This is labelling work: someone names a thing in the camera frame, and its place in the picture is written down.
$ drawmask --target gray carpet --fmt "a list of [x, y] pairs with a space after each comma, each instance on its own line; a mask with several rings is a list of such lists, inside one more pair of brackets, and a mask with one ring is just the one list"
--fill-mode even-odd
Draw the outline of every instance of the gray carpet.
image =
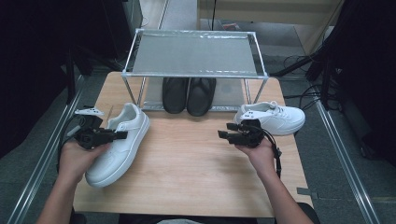
[[[180, 10], [178, 8], [180, 6], [172, 7], [172, 3], [175, 3], [175, 1], [170, 1], [170, 3], [167, 14], [172, 16], [169, 16], [171, 19], [168, 21], [165, 20], [163, 27], [167, 29], [177, 29], [178, 27], [187, 29], [186, 27], [191, 27], [193, 22], [187, 20], [189, 24], [186, 24], [178, 19], [182, 17], [179, 15]], [[216, 25], [217, 29], [221, 29], [219, 22]], [[255, 31], [255, 29], [260, 28], [258, 33], [262, 34], [259, 36], [264, 48], [265, 46], [276, 45], [274, 34], [265, 35], [265, 32], [262, 32], [261, 28], [266, 27], [265, 24], [238, 22], [238, 25], [243, 31]], [[296, 54], [298, 50], [295, 50], [297, 48], [295, 38], [292, 38], [289, 43], [291, 56]], [[263, 53], [268, 72], [283, 69], [285, 60], [286, 63], [292, 63], [293, 60], [298, 59], [288, 58], [285, 55], [286, 51], [283, 49], [279, 54]], [[106, 75], [110, 72], [100, 64], [95, 64], [94, 67], [95, 71], [89, 78], [78, 107], [94, 105]], [[285, 96], [302, 94], [309, 87], [309, 83], [304, 79], [304, 69], [298, 69], [293, 74], [281, 77], [279, 80]], [[53, 102], [50, 109], [38, 121], [25, 141], [0, 160], [0, 189], [2, 190], [0, 194], [0, 223], [7, 223], [24, 185], [33, 172], [57, 120], [63, 112], [65, 99], [66, 91], [62, 92]], [[303, 100], [303, 105], [312, 100], [312, 98]], [[286, 104], [298, 106], [299, 99], [286, 99]], [[295, 137], [308, 187], [321, 222], [324, 224], [366, 223], [317, 107], [314, 105], [306, 109], [305, 114], [305, 125], [297, 132]], [[331, 115], [361, 181], [374, 203], [379, 219], [382, 223], [394, 223], [394, 220], [396, 220], [396, 214], [394, 213], [396, 208], [396, 190], [394, 190], [396, 168], [384, 160], [370, 161], [363, 158], [360, 145], [346, 118], [339, 111], [331, 111]], [[44, 201], [50, 193], [51, 184], [55, 177], [55, 161], [52, 161], [23, 223], [35, 223]], [[118, 221], [117, 214], [86, 213], [85, 215], [88, 223], [111, 224]], [[259, 218], [259, 222], [273, 223], [273, 220]]]

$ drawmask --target black slipper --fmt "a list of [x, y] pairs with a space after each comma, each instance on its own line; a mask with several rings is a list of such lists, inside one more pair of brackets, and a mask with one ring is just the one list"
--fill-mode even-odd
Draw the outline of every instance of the black slipper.
[[212, 107], [215, 88], [215, 78], [191, 78], [187, 111], [195, 117], [204, 115]]
[[186, 108], [187, 77], [165, 77], [163, 79], [163, 109], [171, 114], [177, 114]]

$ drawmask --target hand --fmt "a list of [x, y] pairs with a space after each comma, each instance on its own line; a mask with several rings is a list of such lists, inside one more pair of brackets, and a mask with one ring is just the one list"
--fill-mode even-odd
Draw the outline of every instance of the hand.
[[95, 158], [108, 150], [109, 147], [110, 144], [106, 144], [85, 149], [77, 142], [67, 142], [62, 148], [59, 178], [64, 179], [67, 183], [77, 184], [93, 164]]
[[251, 164], [258, 173], [275, 172], [274, 152], [271, 149], [272, 144], [267, 139], [262, 139], [262, 142], [254, 147], [244, 147], [235, 145], [236, 148], [247, 154]]

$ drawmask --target floor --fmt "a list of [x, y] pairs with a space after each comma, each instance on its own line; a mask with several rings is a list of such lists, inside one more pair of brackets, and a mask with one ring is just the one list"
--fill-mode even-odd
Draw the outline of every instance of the floor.
[[[141, 1], [146, 29], [194, 29], [196, 27], [195, 0]], [[280, 71], [300, 60], [304, 51], [292, 25], [265, 22], [236, 21], [242, 31], [255, 31], [260, 37], [260, 48], [268, 72]], [[214, 22], [221, 30], [221, 21]], [[200, 29], [208, 30], [210, 22], [200, 20]], [[287, 105], [308, 107], [315, 98], [300, 96], [312, 84], [306, 81], [307, 66], [280, 77]], [[108, 69], [95, 66], [95, 75], [87, 81], [78, 106], [94, 105]], [[19, 147], [0, 160], [0, 223], [7, 223], [21, 192], [40, 159], [64, 110], [66, 92], [53, 103], [37, 123], [31, 134]], [[339, 110], [323, 111], [321, 104], [312, 104], [304, 110], [306, 122], [295, 135], [302, 159], [305, 177], [315, 209], [322, 223], [394, 223], [396, 220], [396, 168], [384, 160], [367, 160], [361, 155], [361, 146]], [[25, 211], [22, 223], [35, 223], [44, 199], [56, 177], [48, 169], [39, 189], [33, 191], [35, 199]], [[85, 214], [88, 223], [117, 223], [116, 214]], [[259, 218], [260, 223], [273, 223], [272, 219]]]

